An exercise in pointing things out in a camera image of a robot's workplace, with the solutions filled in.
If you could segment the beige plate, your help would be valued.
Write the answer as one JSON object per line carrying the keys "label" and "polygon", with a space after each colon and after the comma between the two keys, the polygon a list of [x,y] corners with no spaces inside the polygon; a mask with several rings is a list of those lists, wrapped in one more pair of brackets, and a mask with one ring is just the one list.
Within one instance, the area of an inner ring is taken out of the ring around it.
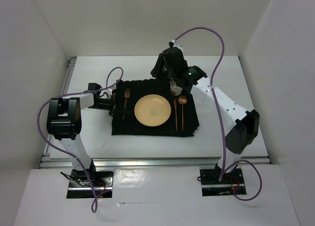
{"label": "beige plate", "polygon": [[137,101],[134,114],[141,124],[157,127],[169,119],[171,106],[167,99],[160,95],[146,95]]}

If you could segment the copper spoon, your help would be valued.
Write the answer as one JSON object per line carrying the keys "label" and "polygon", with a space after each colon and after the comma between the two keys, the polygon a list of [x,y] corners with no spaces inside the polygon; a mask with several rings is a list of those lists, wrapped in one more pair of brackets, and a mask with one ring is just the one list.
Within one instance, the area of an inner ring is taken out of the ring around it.
{"label": "copper spoon", "polygon": [[179,104],[181,105],[181,107],[182,107],[182,130],[184,130],[184,105],[187,103],[187,97],[185,96],[185,95],[181,95],[181,96],[179,96],[179,98],[178,98],[178,102],[179,102]]}

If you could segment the black cloth placemat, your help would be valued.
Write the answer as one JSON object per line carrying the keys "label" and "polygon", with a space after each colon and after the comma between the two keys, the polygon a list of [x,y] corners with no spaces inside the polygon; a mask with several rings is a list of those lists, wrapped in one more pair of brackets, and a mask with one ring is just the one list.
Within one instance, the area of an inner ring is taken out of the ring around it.
{"label": "black cloth placemat", "polygon": [[[186,91],[183,95],[187,97],[187,103],[184,105],[184,130],[182,130],[182,107],[177,105],[178,131],[175,129],[175,111],[173,96],[170,92],[170,82],[168,80],[145,79],[134,81],[120,81],[116,85],[116,111],[112,119],[113,135],[148,135],[148,136],[175,136],[191,137],[199,127],[199,120],[193,100],[193,96]],[[124,109],[125,90],[130,88],[130,97],[127,100],[126,109]],[[162,125],[157,127],[148,127],[141,124],[135,117],[134,107],[137,101],[146,95],[160,95],[167,99],[171,105],[170,118]]]}

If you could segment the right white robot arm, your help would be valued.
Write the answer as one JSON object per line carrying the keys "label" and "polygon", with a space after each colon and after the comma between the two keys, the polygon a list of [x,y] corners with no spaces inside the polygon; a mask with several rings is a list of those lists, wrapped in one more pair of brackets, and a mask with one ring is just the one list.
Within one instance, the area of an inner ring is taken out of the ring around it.
{"label": "right white robot arm", "polygon": [[223,133],[223,154],[216,164],[215,178],[221,183],[227,182],[243,151],[258,135],[259,113],[248,111],[230,99],[199,67],[188,66],[182,50],[177,47],[159,54],[151,75],[169,79],[171,90],[183,89],[217,111]]}

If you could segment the copper knife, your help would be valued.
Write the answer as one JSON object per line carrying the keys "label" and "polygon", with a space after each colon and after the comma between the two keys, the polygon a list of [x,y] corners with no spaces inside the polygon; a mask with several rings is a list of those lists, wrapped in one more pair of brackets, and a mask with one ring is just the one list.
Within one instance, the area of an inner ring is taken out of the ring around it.
{"label": "copper knife", "polygon": [[175,129],[176,132],[178,131],[178,117],[177,117],[177,99],[175,98],[173,101],[174,104],[174,111],[175,111]]}

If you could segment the copper fork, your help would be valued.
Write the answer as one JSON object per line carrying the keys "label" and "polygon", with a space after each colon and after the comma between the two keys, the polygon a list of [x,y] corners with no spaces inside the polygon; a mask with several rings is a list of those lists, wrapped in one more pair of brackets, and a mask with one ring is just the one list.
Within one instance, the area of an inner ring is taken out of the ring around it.
{"label": "copper fork", "polygon": [[130,97],[130,88],[127,88],[127,89],[125,90],[125,95],[124,95],[124,97],[125,97],[124,109],[126,109],[127,100],[128,100],[128,98]]}

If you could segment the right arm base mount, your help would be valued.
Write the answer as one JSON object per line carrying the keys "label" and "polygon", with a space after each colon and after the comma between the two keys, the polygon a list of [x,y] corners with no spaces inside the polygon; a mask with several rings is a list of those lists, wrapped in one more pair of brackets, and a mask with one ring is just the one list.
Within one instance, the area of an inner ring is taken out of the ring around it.
{"label": "right arm base mount", "polygon": [[202,196],[223,196],[236,194],[246,195],[243,172],[236,168],[231,173],[224,175],[219,181],[220,171],[216,169],[201,169],[197,181],[201,183]]}

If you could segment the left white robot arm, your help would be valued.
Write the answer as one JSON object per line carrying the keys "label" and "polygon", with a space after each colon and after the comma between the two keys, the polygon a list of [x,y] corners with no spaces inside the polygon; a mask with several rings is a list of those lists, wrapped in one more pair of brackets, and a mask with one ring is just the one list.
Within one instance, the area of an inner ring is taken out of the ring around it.
{"label": "left white robot arm", "polygon": [[108,110],[113,113],[115,97],[105,92],[97,83],[90,83],[89,90],[82,93],[65,95],[49,100],[47,115],[47,132],[58,140],[72,163],[73,180],[80,180],[86,186],[97,182],[98,175],[92,158],[87,154],[80,133],[82,130],[81,110],[85,108]]}

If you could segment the paper cup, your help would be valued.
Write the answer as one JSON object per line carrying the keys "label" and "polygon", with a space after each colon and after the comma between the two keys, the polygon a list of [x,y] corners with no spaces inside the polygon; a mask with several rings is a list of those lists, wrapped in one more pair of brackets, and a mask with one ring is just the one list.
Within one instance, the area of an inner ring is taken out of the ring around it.
{"label": "paper cup", "polygon": [[177,84],[171,80],[170,81],[170,92],[173,96],[179,96],[182,93],[182,88],[177,86]]}

